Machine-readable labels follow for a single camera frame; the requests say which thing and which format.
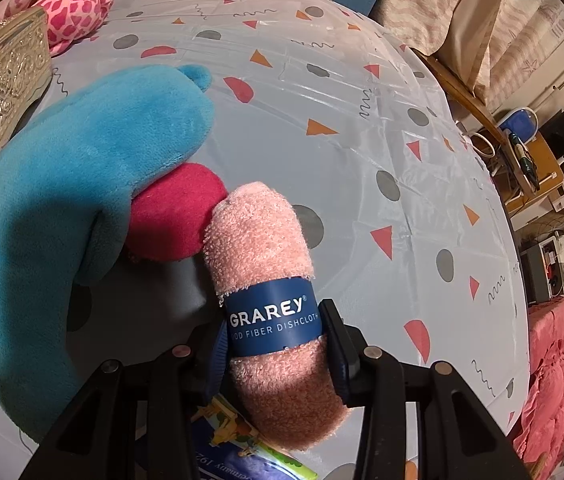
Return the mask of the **pink dishcloth blue band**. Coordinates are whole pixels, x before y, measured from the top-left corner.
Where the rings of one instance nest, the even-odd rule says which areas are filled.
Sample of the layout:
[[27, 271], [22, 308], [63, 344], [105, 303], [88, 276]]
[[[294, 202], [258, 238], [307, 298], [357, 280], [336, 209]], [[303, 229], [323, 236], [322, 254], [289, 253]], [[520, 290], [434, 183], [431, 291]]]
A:
[[262, 182], [235, 188], [212, 211], [203, 252], [251, 422], [281, 448], [311, 448], [348, 410], [329, 376], [313, 264], [293, 206]]

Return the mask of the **white shelf unit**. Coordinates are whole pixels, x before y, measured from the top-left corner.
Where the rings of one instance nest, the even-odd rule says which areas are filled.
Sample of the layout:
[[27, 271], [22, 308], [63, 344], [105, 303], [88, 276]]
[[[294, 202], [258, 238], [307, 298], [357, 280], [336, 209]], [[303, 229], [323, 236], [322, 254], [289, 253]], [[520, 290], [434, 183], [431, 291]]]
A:
[[555, 233], [520, 253], [529, 304], [564, 296], [564, 234]]

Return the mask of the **pink bed blanket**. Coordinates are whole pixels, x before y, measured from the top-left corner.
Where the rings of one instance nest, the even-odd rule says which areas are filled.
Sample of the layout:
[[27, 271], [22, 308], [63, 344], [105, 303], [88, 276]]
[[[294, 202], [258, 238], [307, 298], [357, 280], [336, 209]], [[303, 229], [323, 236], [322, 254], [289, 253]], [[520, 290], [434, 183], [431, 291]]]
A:
[[512, 430], [513, 448], [533, 479], [547, 479], [564, 460], [564, 296], [528, 315], [530, 380]]

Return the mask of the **blue plush toy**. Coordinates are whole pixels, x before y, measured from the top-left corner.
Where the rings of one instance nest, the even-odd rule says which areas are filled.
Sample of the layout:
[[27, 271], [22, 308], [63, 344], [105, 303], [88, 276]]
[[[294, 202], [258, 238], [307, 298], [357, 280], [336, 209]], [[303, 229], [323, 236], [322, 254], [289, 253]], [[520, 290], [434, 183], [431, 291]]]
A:
[[0, 151], [0, 406], [41, 441], [81, 387], [66, 351], [75, 284], [114, 266], [131, 203], [213, 124], [209, 69], [129, 67], [64, 96]]

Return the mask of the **patterned grey tablecloth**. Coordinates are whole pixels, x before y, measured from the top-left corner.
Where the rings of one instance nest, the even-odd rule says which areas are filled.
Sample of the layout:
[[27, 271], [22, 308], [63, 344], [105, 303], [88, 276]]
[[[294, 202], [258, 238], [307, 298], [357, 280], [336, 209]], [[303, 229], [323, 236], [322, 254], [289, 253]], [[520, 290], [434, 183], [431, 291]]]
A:
[[114, 0], [55, 58], [49, 107], [115, 70], [209, 68], [195, 160], [303, 224], [318, 297], [397, 359], [446, 360], [504, 431], [529, 382], [526, 297], [500, 196], [417, 56], [332, 0]]

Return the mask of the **wooden desk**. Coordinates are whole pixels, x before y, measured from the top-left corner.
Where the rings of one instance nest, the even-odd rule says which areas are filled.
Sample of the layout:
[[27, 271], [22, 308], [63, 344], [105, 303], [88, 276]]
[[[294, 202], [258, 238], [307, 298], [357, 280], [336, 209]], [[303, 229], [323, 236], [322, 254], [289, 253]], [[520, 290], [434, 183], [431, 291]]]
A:
[[505, 207], [510, 217], [538, 204], [541, 200], [547, 198], [551, 192], [555, 192], [564, 185], [562, 168], [560, 168], [557, 158], [542, 133], [538, 132], [526, 144], [526, 151], [534, 166], [536, 166], [534, 170], [536, 178], [531, 180], [521, 170], [520, 165], [514, 170], [515, 188], [505, 201]]

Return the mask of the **blue folding chair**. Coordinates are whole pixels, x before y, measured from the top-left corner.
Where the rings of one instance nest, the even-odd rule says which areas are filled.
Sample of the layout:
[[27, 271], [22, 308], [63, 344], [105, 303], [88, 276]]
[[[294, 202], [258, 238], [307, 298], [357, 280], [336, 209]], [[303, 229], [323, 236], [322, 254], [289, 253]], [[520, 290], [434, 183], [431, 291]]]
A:
[[502, 132], [503, 142], [511, 133], [524, 145], [532, 141], [539, 130], [539, 118], [532, 108], [522, 106], [507, 112], [496, 124]]

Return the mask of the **wooden side table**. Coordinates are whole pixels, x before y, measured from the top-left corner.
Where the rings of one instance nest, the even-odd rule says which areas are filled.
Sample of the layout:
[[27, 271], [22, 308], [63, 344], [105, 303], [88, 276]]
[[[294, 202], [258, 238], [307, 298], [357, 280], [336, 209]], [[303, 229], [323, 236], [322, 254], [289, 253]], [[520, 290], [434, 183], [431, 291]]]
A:
[[466, 84], [460, 81], [457, 76], [449, 70], [446, 65], [441, 63], [434, 55], [425, 55], [419, 50], [413, 52], [426, 65], [428, 70], [436, 77], [440, 86], [446, 94], [458, 104], [462, 105], [469, 114], [474, 117], [487, 134], [483, 137], [483, 143], [490, 145], [487, 153], [479, 152], [485, 159], [493, 158], [498, 155], [498, 148], [506, 141], [504, 133], [496, 125], [493, 115], [487, 110], [486, 105], [472, 94]]

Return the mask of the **beige patterned curtain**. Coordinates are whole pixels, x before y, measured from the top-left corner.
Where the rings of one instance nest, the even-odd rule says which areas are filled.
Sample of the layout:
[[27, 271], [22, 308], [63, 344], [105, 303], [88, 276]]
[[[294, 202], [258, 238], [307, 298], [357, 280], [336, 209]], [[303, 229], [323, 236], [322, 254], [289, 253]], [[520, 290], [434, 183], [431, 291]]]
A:
[[496, 110], [564, 41], [562, 0], [379, 0], [376, 18]]

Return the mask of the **pink spotted plush toy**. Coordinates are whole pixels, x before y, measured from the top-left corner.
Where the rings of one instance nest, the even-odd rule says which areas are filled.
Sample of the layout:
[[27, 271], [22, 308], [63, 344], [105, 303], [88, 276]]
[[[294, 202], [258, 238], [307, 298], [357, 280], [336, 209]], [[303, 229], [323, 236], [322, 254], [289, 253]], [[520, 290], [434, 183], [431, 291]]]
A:
[[100, 28], [114, 0], [1, 0], [0, 22], [32, 6], [47, 13], [47, 36], [51, 56], [60, 55], [72, 44]]

